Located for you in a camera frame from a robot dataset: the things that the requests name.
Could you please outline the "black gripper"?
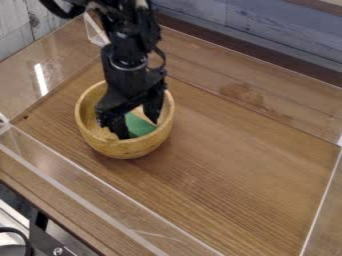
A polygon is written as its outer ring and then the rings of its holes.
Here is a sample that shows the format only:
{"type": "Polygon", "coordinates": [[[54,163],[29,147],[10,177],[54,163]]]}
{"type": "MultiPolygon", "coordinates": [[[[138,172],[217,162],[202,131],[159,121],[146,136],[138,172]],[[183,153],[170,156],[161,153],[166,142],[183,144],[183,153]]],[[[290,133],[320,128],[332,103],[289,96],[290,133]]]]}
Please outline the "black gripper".
{"type": "Polygon", "coordinates": [[[102,64],[107,82],[106,93],[97,103],[97,118],[102,128],[107,127],[121,140],[130,138],[126,116],[134,108],[143,106],[150,121],[157,124],[163,103],[166,75],[165,65],[150,68],[147,59],[134,67],[115,62],[115,52],[107,45],[102,49],[102,64]]]}

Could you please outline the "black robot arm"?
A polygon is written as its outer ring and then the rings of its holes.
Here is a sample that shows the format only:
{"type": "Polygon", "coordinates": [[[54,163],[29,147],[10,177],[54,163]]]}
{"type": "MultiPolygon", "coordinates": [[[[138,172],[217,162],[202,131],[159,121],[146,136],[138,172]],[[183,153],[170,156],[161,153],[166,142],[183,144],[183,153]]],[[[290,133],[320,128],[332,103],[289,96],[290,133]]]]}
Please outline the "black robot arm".
{"type": "Polygon", "coordinates": [[[162,29],[151,0],[39,0],[58,17],[73,19],[86,10],[95,11],[110,43],[102,47],[102,65],[107,82],[106,94],[95,107],[99,125],[118,136],[130,138],[126,114],[137,107],[151,122],[161,117],[166,85],[166,67],[151,68],[149,55],[163,55],[158,43],[162,29]]]}

